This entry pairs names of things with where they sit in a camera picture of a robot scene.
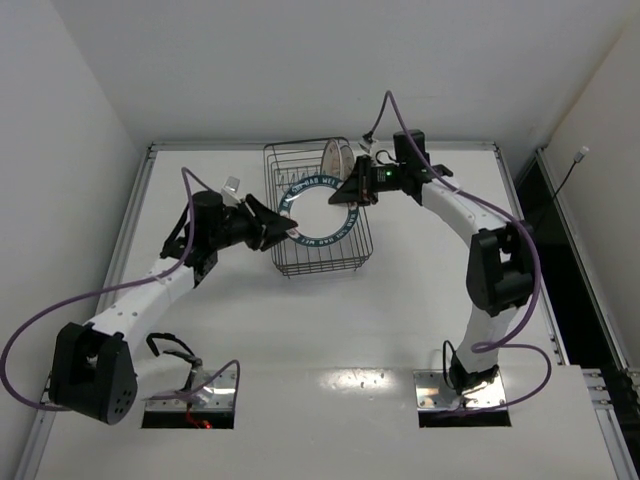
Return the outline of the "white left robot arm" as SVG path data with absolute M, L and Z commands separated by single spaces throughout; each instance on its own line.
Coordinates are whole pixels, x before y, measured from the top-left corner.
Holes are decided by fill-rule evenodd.
M 296 221 L 248 194 L 228 205 L 222 194 L 193 194 L 147 278 L 127 287 L 109 308 L 57 335 L 49 397 L 54 404 L 108 425 L 120 422 L 139 391 L 132 359 L 156 323 L 213 270 L 221 250 L 243 243 L 266 251 Z

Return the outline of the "orange sunburst plate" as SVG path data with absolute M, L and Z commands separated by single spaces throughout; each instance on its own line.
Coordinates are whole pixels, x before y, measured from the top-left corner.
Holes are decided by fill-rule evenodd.
M 337 140 L 327 141 L 320 165 L 320 173 L 341 179 L 343 176 L 344 164 L 340 145 Z

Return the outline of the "blue rimmed white plate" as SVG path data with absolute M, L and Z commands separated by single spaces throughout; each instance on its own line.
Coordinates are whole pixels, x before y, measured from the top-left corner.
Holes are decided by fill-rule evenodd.
M 340 242 L 351 232 L 359 219 L 358 205 L 329 203 L 341 185 L 337 177 L 317 174 L 292 184 L 281 196 L 278 213 L 297 223 L 287 231 L 294 243 L 321 248 Z

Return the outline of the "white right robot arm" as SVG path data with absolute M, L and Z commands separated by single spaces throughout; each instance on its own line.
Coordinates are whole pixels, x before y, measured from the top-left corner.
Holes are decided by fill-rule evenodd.
M 516 225 L 464 197 L 453 172 L 432 165 L 425 134 L 413 129 L 393 136 L 395 162 L 379 165 L 372 155 L 356 158 L 349 177 L 328 200 L 331 205 L 373 205 L 382 192 L 400 190 L 437 215 L 469 249 L 466 290 L 471 316 L 453 352 L 446 383 L 457 394 L 488 382 L 498 370 L 498 350 L 480 345 L 502 340 L 534 291 L 534 263 Z

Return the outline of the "white plate with grey motif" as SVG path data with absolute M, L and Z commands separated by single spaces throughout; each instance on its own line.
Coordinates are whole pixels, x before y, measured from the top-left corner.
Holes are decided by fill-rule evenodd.
M 341 173 L 342 178 L 346 179 L 350 176 L 353 168 L 354 168 L 354 154 L 353 150 L 349 145 L 341 145 L 340 146 L 340 154 L 341 154 Z

